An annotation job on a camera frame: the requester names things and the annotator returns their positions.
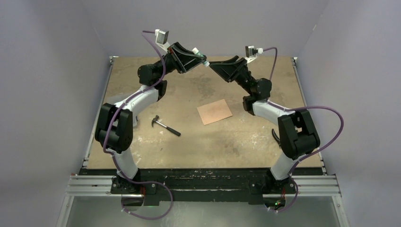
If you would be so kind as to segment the green white glue stick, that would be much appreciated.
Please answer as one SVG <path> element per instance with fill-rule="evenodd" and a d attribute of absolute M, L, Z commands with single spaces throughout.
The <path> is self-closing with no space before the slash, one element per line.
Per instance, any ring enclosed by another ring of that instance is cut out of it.
<path fill-rule="evenodd" d="M 192 52 L 201 58 L 201 63 L 205 66 L 208 67 L 210 65 L 210 62 L 207 60 L 207 57 L 203 55 L 196 47 L 192 49 Z"/>

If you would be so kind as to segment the brown envelope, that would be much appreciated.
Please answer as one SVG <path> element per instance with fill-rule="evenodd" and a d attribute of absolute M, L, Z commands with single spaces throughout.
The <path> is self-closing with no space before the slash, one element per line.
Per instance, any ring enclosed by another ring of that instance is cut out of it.
<path fill-rule="evenodd" d="M 225 99 L 197 107 L 203 125 L 233 116 Z"/>

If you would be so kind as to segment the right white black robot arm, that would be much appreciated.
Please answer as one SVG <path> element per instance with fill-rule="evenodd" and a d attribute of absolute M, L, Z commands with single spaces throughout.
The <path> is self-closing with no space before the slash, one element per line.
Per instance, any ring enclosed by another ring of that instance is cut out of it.
<path fill-rule="evenodd" d="M 278 192 L 300 157 L 320 146 L 320 138 L 309 111 L 291 111 L 271 102 L 272 82 L 266 78 L 254 78 L 247 63 L 245 58 L 235 56 L 226 61 L 212 61 L 209 66 L 224 81 L 236 82 L 248 93 L 243 97 L 246 112 L 277 125 L 282 153 L 270 168 L 265 185 L 270 192 Z"/>

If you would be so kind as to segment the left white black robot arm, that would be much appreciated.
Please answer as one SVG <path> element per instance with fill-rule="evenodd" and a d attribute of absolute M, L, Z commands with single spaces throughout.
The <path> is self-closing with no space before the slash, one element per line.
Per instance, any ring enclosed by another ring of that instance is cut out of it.
<path fill-rule="evenodd" d="M 130 151 L 136 117 L 165 95 L 166 74 L 173 71 L 186 73 L 205 63 L 207 57 L 197 48 L 190 51 L 176 42 L 166 48 L 165 55 L 160 56 L 159 61 L 138 68 L 141 86 L 136 92 L 116 104 L 105 103 L 101 106 L 95 140 L 101 144 L 103 152 L 112 157 L 117 174 L 124 178 L 122 186 L 128 193 L 136 193 L 141 187 L 141 180 L 135 177 L 139 169 Z"/>

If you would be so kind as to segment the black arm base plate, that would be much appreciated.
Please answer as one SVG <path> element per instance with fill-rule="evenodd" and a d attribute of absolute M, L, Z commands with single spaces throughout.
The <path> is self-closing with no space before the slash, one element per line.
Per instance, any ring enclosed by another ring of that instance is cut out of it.
<path fill-rule="evenodd" d="M 146 206 L 170 200 L 274 206 L 296 191 L 290 179 L 275 180 L 269 168 L 142 168 L 134 181 L 112 177 L 111 194 L 138 195 Z"/>

